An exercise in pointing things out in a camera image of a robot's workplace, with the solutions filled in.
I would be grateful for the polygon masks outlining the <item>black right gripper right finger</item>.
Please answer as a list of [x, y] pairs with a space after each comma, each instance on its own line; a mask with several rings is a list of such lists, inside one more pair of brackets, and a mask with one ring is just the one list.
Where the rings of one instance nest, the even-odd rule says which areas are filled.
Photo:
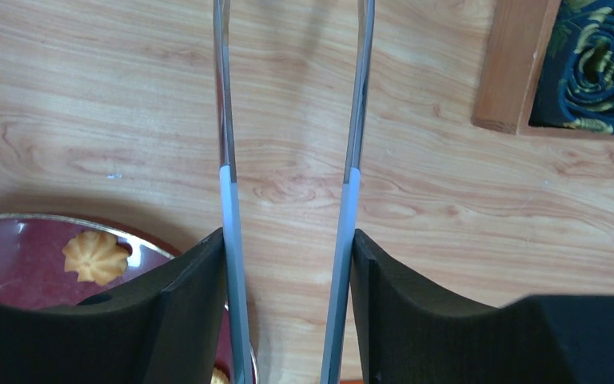
[[614, 383], [614, 295], [529, 295], [496, 308], [353, 240], [366, 383]]

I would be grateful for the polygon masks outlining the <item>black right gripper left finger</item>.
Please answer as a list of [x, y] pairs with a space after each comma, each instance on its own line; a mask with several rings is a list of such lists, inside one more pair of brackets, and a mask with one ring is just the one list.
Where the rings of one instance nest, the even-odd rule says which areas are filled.
[[226, 300], [215, 230], [137, 277], [84, 298], [0, 298], [0, 383], [208, 383]]

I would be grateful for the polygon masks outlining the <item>metal tongs white handle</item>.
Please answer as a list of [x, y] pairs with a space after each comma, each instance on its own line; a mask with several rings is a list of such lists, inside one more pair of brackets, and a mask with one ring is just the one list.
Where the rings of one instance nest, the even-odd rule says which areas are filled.
[[[361, 155], [369, 91], [375, 4], [373, 0], [358, 3], [357, 64], [321, 364], [320, 381], [322, 383], [338, 383], [340, 381], [353, 238], [361, 186]], [[220, 158], [219, 184], [227, 265], [233, 379], [236, 383], [250, 383], [253, 366], [250, 359], [249, 313], [245, 287], [229, 78], [229, 8], [230, 3], [228, 1], [216, 1], [213, 4], [213, 57]]]

